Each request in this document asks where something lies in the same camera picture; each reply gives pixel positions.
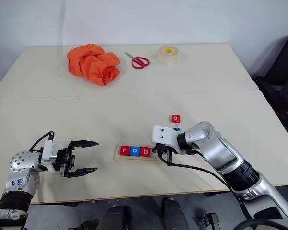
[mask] black chair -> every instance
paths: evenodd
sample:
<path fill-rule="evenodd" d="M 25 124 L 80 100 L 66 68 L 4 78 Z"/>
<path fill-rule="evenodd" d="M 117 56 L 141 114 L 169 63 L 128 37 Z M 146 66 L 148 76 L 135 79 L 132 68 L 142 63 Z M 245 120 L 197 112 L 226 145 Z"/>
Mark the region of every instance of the black chair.
<path fill-rule="evenodd" d="M 254 80 L 275 111 L 288 111 L 288 102 L 278 92 L 288 81 L 288 39 L 267 74 Z"/>

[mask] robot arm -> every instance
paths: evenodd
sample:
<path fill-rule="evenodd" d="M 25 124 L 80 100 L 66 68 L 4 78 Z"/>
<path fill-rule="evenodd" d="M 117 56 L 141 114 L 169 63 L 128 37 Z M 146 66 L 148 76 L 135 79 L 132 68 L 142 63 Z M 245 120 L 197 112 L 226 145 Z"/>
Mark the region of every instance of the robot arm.
<path fill-rule="evenodd" d="M 288 219 L 284 197 L 209 122 L 200 122 L 185 132 L 154 126 L 152 142 L 159 156 L 165 149 L 182 155 L 200 151 L 244 203 L 251 218 Z"/>
<path fill-rule="evenodd" d="M 33 149 L 42 138 L 49 136 L 44 147 Z M 59 173 L 60 177 L 77 177 L 91 173 L 98 168 L 69 170 L 74 167 L 75 156 L 72 151 L 75 147 L 90 147 L 98 145 L 93 141 L 71 141 L 67 148 L 60 149 L 53 141 L 54 132 L 50 131 L 42 136 L 29 151 L 16 153 L 10 161 L 11 174 L 6 182 L 0 200 L 0 226 L 10 229 L 9 226 L 18 226 L 21 229 L 27 219 L 27 211 L 31 199 L 40 184 L 39 174 L 42 171 Z"/>

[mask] red block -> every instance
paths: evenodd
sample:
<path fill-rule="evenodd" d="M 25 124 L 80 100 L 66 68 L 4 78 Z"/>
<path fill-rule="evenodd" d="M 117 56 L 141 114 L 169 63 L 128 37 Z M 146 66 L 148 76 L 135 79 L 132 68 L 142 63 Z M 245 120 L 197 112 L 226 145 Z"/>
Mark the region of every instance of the red block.
<path fill-rule="evenodd" d="M 151 150 L 152 149 L 150 147 L 141 147 L 140 156 L 141 157 L 150 157 Z"/>
<path fill-rule="evenodd" d="M 120 155 L 121 156 L 129 156 L 130 146 L 121 146 L 120 147 Z"/>
<path fill-rule="evenodd" d="M 173 123 L 179 123 L 180 122 L 180 116 L 179 115 L 172 115 L 172 122 Z"/>

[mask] tape roll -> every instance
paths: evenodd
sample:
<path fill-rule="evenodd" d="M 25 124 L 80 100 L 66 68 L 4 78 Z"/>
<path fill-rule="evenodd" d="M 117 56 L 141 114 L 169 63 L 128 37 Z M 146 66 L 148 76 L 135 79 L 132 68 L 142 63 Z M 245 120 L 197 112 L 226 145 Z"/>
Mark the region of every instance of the tape roll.
<path fill-rule="evenodd" d="M 163 46 L 159 49 L 159 61 L 164 65 L 178 62 L 178 49 L 174 46 Z"/>

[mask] scissors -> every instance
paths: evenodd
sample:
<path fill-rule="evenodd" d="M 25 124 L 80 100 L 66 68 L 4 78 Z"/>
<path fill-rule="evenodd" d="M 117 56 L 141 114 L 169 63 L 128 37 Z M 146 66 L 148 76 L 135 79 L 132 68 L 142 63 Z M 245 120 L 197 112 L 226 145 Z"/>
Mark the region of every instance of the scissors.
<path fill-rule="evenodd" d="M 148 66 L 150 63 L 149 60 L 144 57 L 135 57 L 135 56 L 132 56 L 131 54 L 128 54 L 127 52 L 125 52 L 125 54 L 127 54 L 130 58 L 132 58 L 131 64 L 136 69 L 143 69 L 145 66 Z"/>

